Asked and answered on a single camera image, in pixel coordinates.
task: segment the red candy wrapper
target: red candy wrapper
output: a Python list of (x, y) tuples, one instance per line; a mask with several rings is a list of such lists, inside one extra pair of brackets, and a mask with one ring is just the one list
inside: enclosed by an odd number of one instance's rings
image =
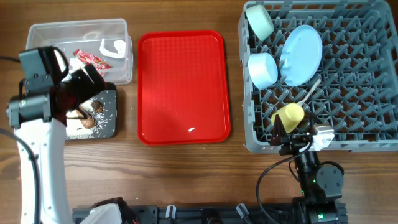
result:
[(110, 65), (105, 63), (103, 60), (101, 60), (99, 57), (89, 54), (86, 52), (81, 51), (80, 49), (77, 49), (74, 53), (73, 56), (78, 58), (81, 62), (85, 63), (88, 65), (89, 63), (92, 63), (97, 70), (102, 70), (102, 69), (108, 69), (111, 68)]

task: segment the light blue plate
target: light blue plate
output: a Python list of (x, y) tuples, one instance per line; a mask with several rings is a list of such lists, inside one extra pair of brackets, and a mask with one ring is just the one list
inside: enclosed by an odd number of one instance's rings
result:
[(282, 49), (285, 61), (280, 74), (290, 86), (301, 85), (313, 77), (322, 59), (322, 41), (318, 32), (308, 25), (293, 30)]

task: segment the plastic drying rack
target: plastic drying rack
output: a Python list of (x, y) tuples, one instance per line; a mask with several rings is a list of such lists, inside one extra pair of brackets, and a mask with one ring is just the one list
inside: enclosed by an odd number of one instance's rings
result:
[[(275, 31), (260, 41), (248, 24), (245, 10), (263, 5)], [(258, 90), (252, 83), (248, 58), (270, 53), (278, 68), (280, 54), (289, 34), (308, 24), (320, 34), (323, 59), (314, 77), (291, 87), (279, 73), (276, 84)], [(239, 54), (244, 77), (244, 128), (246, 147), (253, 153), (277, 153), (269, 145), (271, 115), (287, 103), (298, 102), (312, 84), (322, 82), (303, 105), (324, 123), (330, 123), (335, 138), (327, 149), (352, 151), (398, 150), (398, 36), (388, 3), (383, 0), (355, 1), (250, 1), (243, 7), (238, 24)], [(304, 119), (293, 135), (308, 132)]]

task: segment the red plastic tray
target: red plastic tray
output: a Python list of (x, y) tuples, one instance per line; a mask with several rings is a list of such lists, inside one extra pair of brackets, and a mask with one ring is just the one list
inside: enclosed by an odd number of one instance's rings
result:
[(224, 43), (213, 30), (138, 41), (137, 134), (148, 145), (219, 142), (231, 131)]

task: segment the wooden table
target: wooden table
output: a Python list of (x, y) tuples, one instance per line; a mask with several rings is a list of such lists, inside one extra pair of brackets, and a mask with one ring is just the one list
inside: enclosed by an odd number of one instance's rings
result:
[[(87, 207), (117, 196), (122, 196), (129, 205), (236, 205), (242, 202), (255, 205), (259, 175), (281, 157), (251, 154), (244, 147), (238, 21), (245, 0), (87, 1), (0, 4), (0, 55), (16, 57), (18, 51), (25, 48), (29, 27), (44, 22), (124, 18), (134, 50), (140, 36), (147, 32), (214, 29), (225, 39), (232, 132), (219, 144), (145, 146), (136, 136), (137, 84), (133, 80), (128, 85), (119, 85), (116, 137), (67, 142), (65, 147), (71, 208)], [(17, 94), (23, 73), (16, 63), (1, 61), (0, 66), (0, 127), (11, 130), (5, 110), (10, 97)], [(19, 155), (15, 141), (3, 136), (0, 140), (0, 223), (18, 223), (21, 215)], [(398, 222), (398, 153), (321, 152), (320, 159), (338, 162), (346, 170), (341, 201), (347, 203), (350, 223)], [(287, 164), (264, 179), (261, 195), (268, 203), (290, 202), (292, 197), (301, 195), (299, 183), (292, 178)]]

